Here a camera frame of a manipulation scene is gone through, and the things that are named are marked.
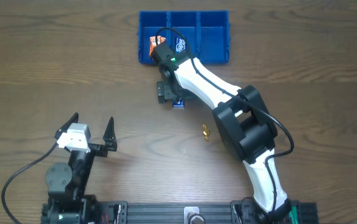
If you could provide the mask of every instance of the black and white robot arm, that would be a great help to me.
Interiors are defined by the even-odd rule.
[[[290,201],[280,185],[274,159],[268,160],[272,176],[265,165],[266,158],[274,155],[277,129],[273,121],[246,108],[236,97],[232,97],[238,96],[268,113],[259,92],[252,86],[242,89],[225,82],[205,68],[190,51],[175,54],[166,42],[156,46],[151,56],[158,64],[164,82],[171,86],[178,98],[185,91],[190,91],[212,109],[224,145],[238,161],[244,163],[249,173],[254,200],[262,210],[260,221],[270,223],[282,219],[291,210]],[[223,93],[216,86],[229,94]],[[240,122],[237,117],[247,112],[252,115]],[[277,194],[275,209],[272,178]]]

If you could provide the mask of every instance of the cable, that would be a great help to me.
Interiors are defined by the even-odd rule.
[[[177,35],[180,36],[180,38],[184,39],[185,40],[185,44],[186,44],[186,47],[188,48],[188,52],[192,53],[192,50],[191,50],[191,47],[189,46],[189,43],[188,41],[186,40],[186,38],[184,37],[184,35],[182,35],[182,33],[180,33],[178,30],[174,29],[174,28],[170,28],[170,27],[162,27],[160,28],[157,33],[156,33],[156,36],[155,36],[155,39],[156,39],[156,45],[158,45],[158,36],[159,36],[159,33],[162,31],[162,30],[171,30],[173,32],[175,32]],[[213,83],[212,81],[210,81],[208,78],[206,78],[199,70],[198,68],[196,68],[195,66],[195,62],[193,60],[193,57],[189,57],[191,59],[191,63],[192,63],[192,66],[193,66],[193,69],[195,70],[195,72],[200,76],[202,77],[205,81],[207,81],[208,83],[210,83],[212,86],[214,86],[216,89],[220,90],[223,94],[227,94],[228,96],[232,97],[232,98],[235,98],[236,100],[240,101],[244,106],[248,106],[250,109],[252,110],[255,110],[255,111],[258,111],[259,113],[262,113],[264,116],[266,116],[269,120],[273,121],[284,133],[285,135],[288,137],[289,139],[289,142],[290,142],[290,148],[289,150],[285,151],[285,152],[280,152],[280,153],[277,153],[277,154],[274,154],[274,155],[271,155],[271,156],[267,156],[265,158],[265,161],[264,161],[264,164],[265,164],[265,167],[267,168],[267,171],[270,175],[270,178],[271,178],[271,182],[272,182],[272,187],[274,189],[274,201],[273,201],[273,204],[272,204],[272,217],[274,216],[274,212],[275,212],[275,207],[277,205],[277,186],[275,184],[275,180],[274,180],[274,177],[272,175],[272,172],[271,172],[271,169],[270,169],[270,166],[268,164],[268,160],[271,159],[271,158],[276,158],[276,157],[281,157],[281,156],[286,156],[290,153],[293,152],[294,148],[295,148],[295,143],[293,141],[293,138],[292,138],[292,135],[290,135],[288,129],[286,129],[286,127],[281,123],[279,122],[277,119],[275,119],[273,116],[271,116],[270,114],[267,114],[266,112],[258,109],[257,107],[255,107],[252,103],[249,103],[248,101],[245,101],[243,100],[242,98],[238,97],[238,96],[235,96],[231,93],[229,93],[228,91],[226,91],[225,89],[219,87],[218,85],[216,85],[215,83]]]
[[[11,218],[11,220],[16,223],[16,224],[22,224],[21,222],[19,222],[14,215],[12,215],[11,211],[9,211],[8,206],[6,205],[6,201],[5,201],[5,192],[6,189],[8,187],[8,185],[11,183],[11,181],[18,176],[20,173],[22,173],[23,171],[27,170],[28,168],[32,167],[33,165],[35,165],[36,163],[40,162],[41,160],[45,159],[49,154],[51,154],[51,152],[55,149],[55,147],[58,144],[55,142],[54,145],[51,147],[51,149],[49,149],[49,151],[47,153],[45,153],[42,157],[40,157],[39,159],[31,162],[30,164],[26,165],[25,167],[23,167],[22,169],[16,171],[5,183],[4,187],[2,188],[2,192],[1,192],[1,201],[2,201],[2,206],[5,209],[5,212],[9,215],[9,217]]]

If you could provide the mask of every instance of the blue tray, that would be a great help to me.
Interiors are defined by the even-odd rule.
[[[140,11],[138,60],[141,63],[154,64],[149,57],[149,38],[162,27],[180,31],[202,63],[229,61],[228,11]],[[160,35],[175,49],[178,36],[174,32],[163,30]]]

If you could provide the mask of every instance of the wooden table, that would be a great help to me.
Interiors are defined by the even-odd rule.
[[[230,202],[253,193],[211,112],[159,105],[158,69],[138,63],[139,10],[230,10],[231,59],[207,66],[252,84],[291,131],[276,160],[290,198],[317,202],[322,223],[357,222],[357,1],[0,1],[0,194],[43,155],[74,112],[102,143],[115,118],[118,152],[97,158],[87,193],[128,202]],[[202,136],[202,124],[211,130]],[[284,135],[277,151],[288,148]],[[63,150],[13,180],[7,204],[38,223],[45,172]],[[11,223],[1,206],[0,223]]]

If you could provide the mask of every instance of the gold object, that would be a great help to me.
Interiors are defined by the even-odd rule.
[[[210,131],[208,130],[208,128],[207,128],[207,126],[205,124],[203,124],[202,127],[203,127],[204,140],[209,141]]]

